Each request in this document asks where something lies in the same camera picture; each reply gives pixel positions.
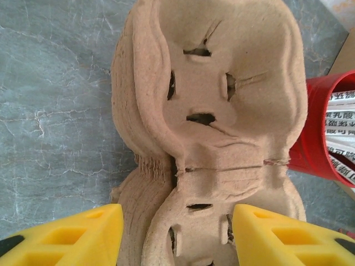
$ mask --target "marble surface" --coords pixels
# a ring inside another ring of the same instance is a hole
[[[347,32],[318,0],[285,1],[307,76],[326,74]],[[133,0],[0,0],[0,238],[109,202],[135,167],[114,128],[110,62]],[[308,219],[355,228],[334,183],[290,172]]]

